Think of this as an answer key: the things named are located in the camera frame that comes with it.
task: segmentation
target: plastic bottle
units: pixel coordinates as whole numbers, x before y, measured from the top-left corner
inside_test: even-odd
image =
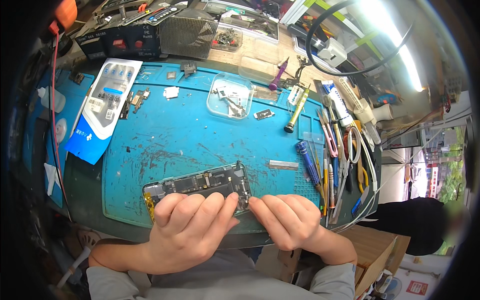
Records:
[[[41,87],[37,89],[38,96],[40,97],[40,102],[43,106],[48,108],[48,87]],[[53,96],[53,88],[50,87],[50,109],[53,108],[52,105],[52,96]],[[65,96],[60,93],[59,91],[55,90],[55,112],[59,113],[62,111],[63,107],[65,106]]]

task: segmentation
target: fingernail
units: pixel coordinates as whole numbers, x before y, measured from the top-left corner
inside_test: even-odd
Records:
[[[239,195],[236,193],[236,192],[233,192],[230,194],[230,197],[234,200],[238,200],[239,199]]]

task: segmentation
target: barcode label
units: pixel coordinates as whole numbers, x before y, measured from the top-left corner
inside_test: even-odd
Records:
[[[90,98],[90,100],[88,100],[88,104],[90,105],[91,110],[94,112],[99,112],[102,108],[103,100]]]
[[[113,109],[107,109],[106,119],[111,120],[113,118]]]

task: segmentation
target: metal mesh grille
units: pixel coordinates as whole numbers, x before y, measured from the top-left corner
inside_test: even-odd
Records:
[[[159,26],[162,53],[206,59],[218,22],[171,16]]]

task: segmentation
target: pink scissors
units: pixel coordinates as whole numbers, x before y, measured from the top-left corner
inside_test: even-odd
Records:
[[[318,114],[318,118],[320,119],[320,123],[322,124],[322,129],[324,130],[325,141],[328,144],[328,151],[330,152],[330,156],[338,157],[338,150],[336,148],[336,143],[333,138],[332,129],[330,128],[328,120],[326,120],[326,116],[322,115],[318,109],[317,109],[317,114]]]

